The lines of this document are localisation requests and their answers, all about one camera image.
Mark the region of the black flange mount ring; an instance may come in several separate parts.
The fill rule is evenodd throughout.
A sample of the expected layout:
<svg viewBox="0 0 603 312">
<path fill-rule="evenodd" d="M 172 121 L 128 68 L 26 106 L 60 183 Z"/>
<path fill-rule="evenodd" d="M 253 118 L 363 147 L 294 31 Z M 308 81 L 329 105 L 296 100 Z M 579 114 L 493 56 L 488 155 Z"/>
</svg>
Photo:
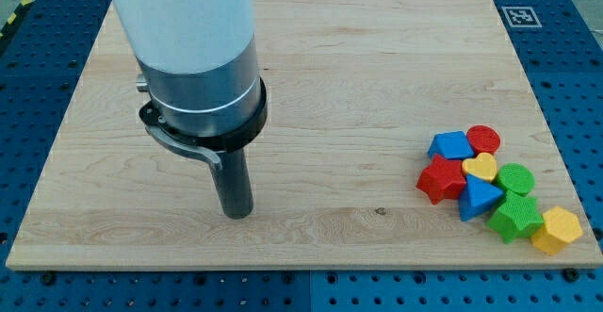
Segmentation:
<svg viewBox="0 0 603 312">
<path fill-rule="evenodd" d="M 169 126 L 151 101 L 139 110 L 146 132 L 161 146 L 179 156 L 205 162 L 214 171 L 222 171 L 223 155 L 242 150 L 262 131 L 267 117 L 268 91 L 260 77 L 260 102 L 252 116 L 236 129 L 221 135 L 195 137 L 178 132 Z"/>
</svg>

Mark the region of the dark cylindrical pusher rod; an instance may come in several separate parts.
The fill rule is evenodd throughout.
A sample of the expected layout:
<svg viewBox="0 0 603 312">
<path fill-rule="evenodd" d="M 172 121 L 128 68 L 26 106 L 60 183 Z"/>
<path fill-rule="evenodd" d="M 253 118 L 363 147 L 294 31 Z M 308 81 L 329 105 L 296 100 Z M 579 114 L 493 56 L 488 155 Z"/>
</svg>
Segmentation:
<svg viewBox="0 0 603 312">
<path fill-rule="evenodd" d="M 243 219 L 253 211 L 253 191 L 251 187 L 245 151 L 218 153 L 220 167 L 210 171 L 225 216 Z"/>
</svg>

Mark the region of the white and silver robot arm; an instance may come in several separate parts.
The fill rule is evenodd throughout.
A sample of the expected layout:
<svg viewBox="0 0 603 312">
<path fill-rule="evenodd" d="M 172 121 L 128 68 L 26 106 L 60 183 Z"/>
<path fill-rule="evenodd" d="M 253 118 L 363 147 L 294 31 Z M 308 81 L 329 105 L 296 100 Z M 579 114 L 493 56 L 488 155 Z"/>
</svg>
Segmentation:
<svg viewBox="0 0 603 312">
<path fill-rule="evenodd" d="M 139 116 L 171 152 L 205 162 L 222 212 L 253 211 L 244 148 L 263 129 L 268 91 L 255 47 L 253 0 L 112 0 L 149 103 Z"/>
</svg>

